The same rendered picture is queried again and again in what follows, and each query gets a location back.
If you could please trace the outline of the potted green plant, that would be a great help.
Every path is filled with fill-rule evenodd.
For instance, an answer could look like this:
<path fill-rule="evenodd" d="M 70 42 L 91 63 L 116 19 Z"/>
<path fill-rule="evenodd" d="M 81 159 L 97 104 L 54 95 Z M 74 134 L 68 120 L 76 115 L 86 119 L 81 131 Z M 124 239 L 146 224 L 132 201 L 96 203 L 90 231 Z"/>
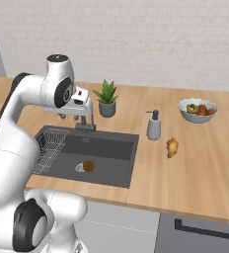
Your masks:
<path fill-rule="evenodd" d="M 109 84 L 107 81 L 103 82 L 102 92 L 94 90 L 94 94 L 98 96 L 99 112 L 104 118 L 111 118 L 115 115 L 115 91 L 115 83 Z"/>

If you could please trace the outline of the pale grey cupboard door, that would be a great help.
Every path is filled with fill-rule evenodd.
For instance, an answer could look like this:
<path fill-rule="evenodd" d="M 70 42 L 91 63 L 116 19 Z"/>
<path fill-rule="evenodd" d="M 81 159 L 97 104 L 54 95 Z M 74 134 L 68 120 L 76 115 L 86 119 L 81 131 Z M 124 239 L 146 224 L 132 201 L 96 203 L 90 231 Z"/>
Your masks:
<path fill-rule="evenodd" d="M 154 253 L 160 214 L 88 202 L 75 225 L 89 253 Z"/>

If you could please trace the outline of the pale blue fruit bowl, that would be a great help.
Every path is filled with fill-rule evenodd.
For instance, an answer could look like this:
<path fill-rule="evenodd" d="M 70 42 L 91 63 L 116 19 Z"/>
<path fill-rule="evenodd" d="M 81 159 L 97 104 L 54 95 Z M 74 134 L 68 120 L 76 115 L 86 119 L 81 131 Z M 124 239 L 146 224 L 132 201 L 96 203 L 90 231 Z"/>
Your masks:
<path fill-rule="evenodd" d="M 187 105 L 190 104 L 195 104 L 197 106 L 203 104 L 207 110 L 212 109 L 214 113 L 209 116 L 198 116 L 194 114 L 189 114 L 187 111 Z M 218 113 L 218 107 L 214 103 L 210 103 L 207 100 L 202 100 L 202 99 L 195 99 L 195 98 L 190 98 L 190 99 L 183 99 L 179 102 L 178 107 L 180 109 L 180 112 L 183 116 L 183 118 L 193 124 L 204 124 L 209 122 L 217 113 Z"/>

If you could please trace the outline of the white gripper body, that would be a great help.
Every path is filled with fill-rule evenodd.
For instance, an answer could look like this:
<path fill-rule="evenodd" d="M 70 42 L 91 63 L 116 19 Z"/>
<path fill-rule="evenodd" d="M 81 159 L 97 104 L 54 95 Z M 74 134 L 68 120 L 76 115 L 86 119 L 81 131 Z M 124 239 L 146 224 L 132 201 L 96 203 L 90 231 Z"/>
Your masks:
<path fill-rule="evenodd" d="M 90 98 L 88 98 L 86 101 L 71 99 L 62 108 L 57 109 L 44 107 L 43 110 L 48 113 L 75 116 L 91 116 L 93 114 L 93 106 Z"/>

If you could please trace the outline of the brown croissant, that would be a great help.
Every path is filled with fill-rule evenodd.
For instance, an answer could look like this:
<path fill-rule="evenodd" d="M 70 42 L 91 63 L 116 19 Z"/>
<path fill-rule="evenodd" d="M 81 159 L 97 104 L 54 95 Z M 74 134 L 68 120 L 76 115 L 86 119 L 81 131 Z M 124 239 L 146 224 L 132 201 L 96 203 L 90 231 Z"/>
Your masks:
<path fill-rule="evenodd" d="M 167 149 L 168 149 L 167 157 L 172 158 L 178 152 L 178 147 L 179 143 L 176 141 L 174 137 L 169 139 L 167 141 Z"/>

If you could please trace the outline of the grey sink tap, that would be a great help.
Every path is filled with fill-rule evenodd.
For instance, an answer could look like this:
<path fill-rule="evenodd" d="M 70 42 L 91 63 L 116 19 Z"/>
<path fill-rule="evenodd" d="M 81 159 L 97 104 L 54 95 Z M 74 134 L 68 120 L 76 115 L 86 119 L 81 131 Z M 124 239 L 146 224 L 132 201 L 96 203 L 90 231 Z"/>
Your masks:
<path fill-rule="evenodd" d="M 96 130 L 96 125 L 94 124 L 94 117 L 92 113 L 87 113 L 87 114 L 77 114 L 79 118 L 81 118 L 81 122 L 77 123 L 75 125 L 76 129 L 80 129 L 82 131 L 95 131 Z M 91 122 L 88 124 L 87 123 L 87 117 L 91 118 Z"/>

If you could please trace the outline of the yellow green fruit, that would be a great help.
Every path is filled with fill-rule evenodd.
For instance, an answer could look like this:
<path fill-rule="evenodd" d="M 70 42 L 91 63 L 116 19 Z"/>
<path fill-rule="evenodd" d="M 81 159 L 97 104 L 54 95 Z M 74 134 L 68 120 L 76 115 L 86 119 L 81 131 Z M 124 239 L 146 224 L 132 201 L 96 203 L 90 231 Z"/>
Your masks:
<path fill-rule="evenodd" d="M 199 112 L 199 107 L 198 105 L 196 104 L 190 104 L 190 105 L 187 105 L 187 112 L 189 114 L 197 114 Z"/>

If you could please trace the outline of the brown avocado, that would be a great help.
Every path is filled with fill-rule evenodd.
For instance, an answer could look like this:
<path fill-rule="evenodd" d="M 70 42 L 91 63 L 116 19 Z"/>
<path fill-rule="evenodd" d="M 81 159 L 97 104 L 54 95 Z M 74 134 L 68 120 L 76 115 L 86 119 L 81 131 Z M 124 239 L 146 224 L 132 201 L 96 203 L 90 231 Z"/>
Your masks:
<path fill-rule="evenodd" d="M 92 161 L 84 161 L 83 162 L 83 169 L 86 172 L 91 172 L 94 170 L 94 163 Z"/>

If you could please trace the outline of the dark grey sink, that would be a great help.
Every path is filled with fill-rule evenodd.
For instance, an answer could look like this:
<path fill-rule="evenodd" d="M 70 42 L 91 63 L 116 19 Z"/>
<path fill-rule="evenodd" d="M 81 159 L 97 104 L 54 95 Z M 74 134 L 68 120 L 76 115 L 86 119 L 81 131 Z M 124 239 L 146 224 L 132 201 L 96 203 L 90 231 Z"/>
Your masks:
<path fill-rule="evenodd" d="M 68 130 L 65 145 L 49 170 L 42 176 L 129 188 L 139 140 L 138 134 L 89 131 L 62 127 Z M 84 161 L 92 161 L 94 170 L 86 172 Z"/>

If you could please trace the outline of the grey soap dispenser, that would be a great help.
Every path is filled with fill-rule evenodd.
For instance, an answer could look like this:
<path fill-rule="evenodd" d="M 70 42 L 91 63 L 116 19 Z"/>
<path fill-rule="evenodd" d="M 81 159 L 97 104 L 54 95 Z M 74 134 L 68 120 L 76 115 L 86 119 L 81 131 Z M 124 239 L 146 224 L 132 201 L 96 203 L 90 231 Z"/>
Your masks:
<path fill-rule="evenodd" d="M 159 111 L 150 111 L 151 117 L 148 122 L 147 136 L 150 140 L 157 140 L 161 137 L 161 119 L 159 118 Z"/>

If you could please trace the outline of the grey dishwasher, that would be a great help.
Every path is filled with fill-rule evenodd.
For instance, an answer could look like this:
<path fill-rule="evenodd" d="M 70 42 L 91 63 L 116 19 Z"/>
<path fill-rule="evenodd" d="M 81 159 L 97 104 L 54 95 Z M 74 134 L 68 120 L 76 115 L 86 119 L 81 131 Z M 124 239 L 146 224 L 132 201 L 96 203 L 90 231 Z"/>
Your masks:
<path fill-rule="evenodd" d="M 229 253 L 229 239 L 175 229 L 175 219 L 183 225 L 229 233 L 229 224 L 171 214 L 160 214 L 154 253 Z"/>

